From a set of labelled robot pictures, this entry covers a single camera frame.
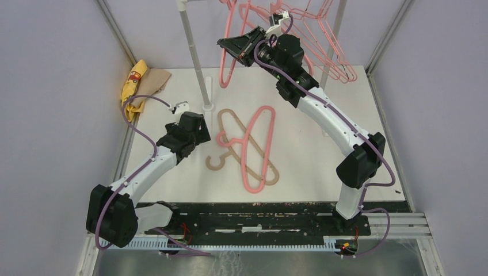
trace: white wall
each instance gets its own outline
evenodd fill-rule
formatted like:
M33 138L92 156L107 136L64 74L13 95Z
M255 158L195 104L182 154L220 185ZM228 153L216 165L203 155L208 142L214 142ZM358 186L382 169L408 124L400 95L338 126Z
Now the white wall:
M416 1L375 75L448 275L488 271L488 2Z
M269 3L275 1L253 0L253 3L269 7ZM308 0L287 2L305 8ZM313 0L311 10L322 2ZM136 58L146 60L152 67L193 67L175 0L140 0L137 4L131 0L107 0L107 3ZM328 21L331 27L338 3L339 0L334 0L330 12ZM401 3L402 0L348 0L339 41L352 64L368 63ZM218 0L188 4L188 16L202 67L218 67L220 64L221 49L216 42L223 37L227 15L227 6ZM238 35L241 21L237 10L232 27L231 35ZM328 45L323 35L322 38L319 40L322 45Z
M125 130L129 64L93 0L2 1L0 274L72 275Z

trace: yellow cloth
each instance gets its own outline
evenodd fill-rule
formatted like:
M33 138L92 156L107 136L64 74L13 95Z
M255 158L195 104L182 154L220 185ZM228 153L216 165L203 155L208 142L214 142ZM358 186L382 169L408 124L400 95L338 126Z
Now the yellow cloth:
M140 79L146 73L147 71L147 65L144 60L140 60L137 62L136 65L132 68L131 72L129 73L129 76L127 77L127 80L125 81L124 88L122 88L122 95L121 95L121 100L122 100L122 105L125 103L125 101L133 96L138 88L138 84L140 82ZM125 115L127 116L127 119L129 122L132 122L134 119L135 113L141 113L142 110L144 109L144 102L140 104L139 107L134 107L130 103L125 106Z

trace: white cable tray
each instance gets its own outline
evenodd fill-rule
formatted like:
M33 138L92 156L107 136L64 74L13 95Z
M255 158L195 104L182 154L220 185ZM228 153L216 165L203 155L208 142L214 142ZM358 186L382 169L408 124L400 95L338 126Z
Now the white cable tray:
M166 237L134 237L132 241L123 248L111 246L109 249L116 250L165 250L165 251L179 251L181 248L168 246L168 239ZM195 250L202 251L330 251L338 252L336 249L335 239L324 239L324 245L287 245L287 246L188 246ZM108 242L100 239L102 246L106 246Z

